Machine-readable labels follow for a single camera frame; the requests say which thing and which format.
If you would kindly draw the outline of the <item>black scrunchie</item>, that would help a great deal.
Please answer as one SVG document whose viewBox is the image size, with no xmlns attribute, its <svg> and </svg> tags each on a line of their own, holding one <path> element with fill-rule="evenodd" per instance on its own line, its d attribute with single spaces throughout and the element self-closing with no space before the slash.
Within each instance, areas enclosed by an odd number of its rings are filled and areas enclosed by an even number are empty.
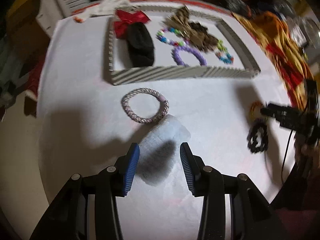
<svg viewBox="0 0 320 240">
<path fill-rule="evenodd" d="M 265 152 L 268 150 L 268 132 L 266 121 L 257 118 L 249 130 L 247 147 L 252 153 Z"/>
</svg>

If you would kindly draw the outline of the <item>black plastic bag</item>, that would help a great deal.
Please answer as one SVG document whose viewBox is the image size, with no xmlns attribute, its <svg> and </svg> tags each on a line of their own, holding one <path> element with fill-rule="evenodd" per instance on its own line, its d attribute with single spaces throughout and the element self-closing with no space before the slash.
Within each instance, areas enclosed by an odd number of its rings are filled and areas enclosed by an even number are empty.
<svg viewBox="0 0 320 240">
<path fill-rule="evenodd" d="M 247 11 L 247 4 L 242 0 L 216 0 L 217 5 L 232 12 Z"/>
</svg>

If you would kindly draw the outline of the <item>red satin bow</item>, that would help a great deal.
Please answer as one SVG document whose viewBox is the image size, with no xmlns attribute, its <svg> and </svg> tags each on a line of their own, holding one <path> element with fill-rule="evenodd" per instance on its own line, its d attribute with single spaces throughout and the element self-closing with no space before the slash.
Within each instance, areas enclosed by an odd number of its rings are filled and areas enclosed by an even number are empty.
<svg viewBox="0 0 320 240">
<path fill-rule="evenodd" d="M 129 25 L 134 23 L 146 24 L 150 21 L 148 16 L 142 11 L 127 12 L 124 10 L 116 10 L 117 20 L 114 22 L 114 32 L 116 38 L 125 40 L 127 36 L 127 29 Z"/>
</svg>

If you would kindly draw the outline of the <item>leopard print bow scrunchie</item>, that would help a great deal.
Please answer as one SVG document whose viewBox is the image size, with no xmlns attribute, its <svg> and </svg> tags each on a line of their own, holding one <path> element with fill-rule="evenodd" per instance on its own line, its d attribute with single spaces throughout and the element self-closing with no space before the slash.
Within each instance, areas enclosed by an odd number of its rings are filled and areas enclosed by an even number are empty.
<svg viewBox="0 0 320 240">
<path fill-rule="evenodd" d="M 181 32 L 182 37 L 186 38 L 189 43 L 200 51 L 207 53 L 217 48 L 219 40 L 208 33 L 208 28 L 199 22 L 189 20 L 189 9 L 184 5 L 165 20 L 168 27 L 172 27 Z"/>
</svg>

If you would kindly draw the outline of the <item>black fabric hair piece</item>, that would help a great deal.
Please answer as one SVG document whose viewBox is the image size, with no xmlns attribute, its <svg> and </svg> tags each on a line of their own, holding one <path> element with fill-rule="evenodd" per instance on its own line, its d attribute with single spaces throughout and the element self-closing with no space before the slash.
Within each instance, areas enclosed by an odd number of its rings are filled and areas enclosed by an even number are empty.
<svg viewBox="0 0 320 240">
<path fill-rule="evenodd" d="M 133 67 L 150 67 L 154 64 L 155 47 L 144 23 L 128 26 L 126 43 Z"/>
</svg>

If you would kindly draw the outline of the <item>white glove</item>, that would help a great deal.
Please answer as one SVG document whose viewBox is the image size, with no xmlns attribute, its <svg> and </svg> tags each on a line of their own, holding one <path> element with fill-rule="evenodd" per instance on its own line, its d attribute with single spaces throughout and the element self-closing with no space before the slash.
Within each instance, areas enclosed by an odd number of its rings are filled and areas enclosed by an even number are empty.
<svg viewBox="0 0 320 240">
<path fill-rule="evenodd" d="M 75 22 L 83 23 L 91 17 L 109 16 L 122 7 L 129 7 L 130 0 L 102 0 L 99 4 L 85 8 L 73 16 Z"/>
</svg>

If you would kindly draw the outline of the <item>orange red floral blanket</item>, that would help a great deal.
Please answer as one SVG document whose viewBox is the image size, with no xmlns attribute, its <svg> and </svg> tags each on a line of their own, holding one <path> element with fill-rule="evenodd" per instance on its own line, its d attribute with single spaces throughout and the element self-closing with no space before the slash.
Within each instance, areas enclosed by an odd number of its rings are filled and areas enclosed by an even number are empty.
<svg viewBox="0 0 320 240">
<path fill-rule="evenodd" d="M 249 20 L 236 13 L 232 15 L 274 65 L 291 105 L 303 110 L 307 102 L 304 80 L 312 80 L 313 75 L 291 38 L 287 23 L 269 11 Z"/>
</svg>

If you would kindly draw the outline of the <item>striped cardboard tray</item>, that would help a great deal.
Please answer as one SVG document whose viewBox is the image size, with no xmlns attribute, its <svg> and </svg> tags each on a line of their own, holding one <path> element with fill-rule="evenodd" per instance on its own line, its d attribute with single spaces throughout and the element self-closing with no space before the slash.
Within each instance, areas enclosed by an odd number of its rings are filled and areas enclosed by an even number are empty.
<svg viewBox="0 0 320 240">
<path fill-rule="evenodd" d="M 229 77 L 250 79 L 260 73 L 260 68 L 247 46 L 218 14 L 190 10 L 191 22 L 199 22 L 219 42 L 214 51 L 199 51 L 178 30 L 169 28 L 165 20 L 177 7 L 161 5 L 136 5 L 124 11 L 144 12 L 150 21 L 145 25 L 155 47 L 155 61 L 150 67 L 133 67 L 126 41 L 116 38 L 113 24 L 109 23 L 108 65 L 113 85 L 158 80 Z"/>
</svg>

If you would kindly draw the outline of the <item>light blue fluffy scrunchie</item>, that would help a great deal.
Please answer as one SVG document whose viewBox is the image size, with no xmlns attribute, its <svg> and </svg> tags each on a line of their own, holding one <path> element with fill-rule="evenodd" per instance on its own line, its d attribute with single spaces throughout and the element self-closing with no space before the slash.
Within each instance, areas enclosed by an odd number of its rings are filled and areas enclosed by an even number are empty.
<svg viewBox="0 0 320 240">
<path fill-rule="evenodd" d="M 176 117 L 165 116 L 139 143 L 137 174 L 151 186 L 165 181 L 178 162 L 180 144 L 190 138 L 190 132 Z"/>
</svg>

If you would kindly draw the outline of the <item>white coat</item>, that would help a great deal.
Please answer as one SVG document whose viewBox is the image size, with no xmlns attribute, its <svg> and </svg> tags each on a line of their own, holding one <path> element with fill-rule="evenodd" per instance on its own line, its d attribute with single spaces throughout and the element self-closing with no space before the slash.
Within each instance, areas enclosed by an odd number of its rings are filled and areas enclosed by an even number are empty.
<svg viewBox="0 0 320 240">
<path fill-rule="evenodd" d="M 52 37 L 59 20 L 71 16 L 64 0 L 40 0 L 36 21 L 48 37 Z"/>
</svg>

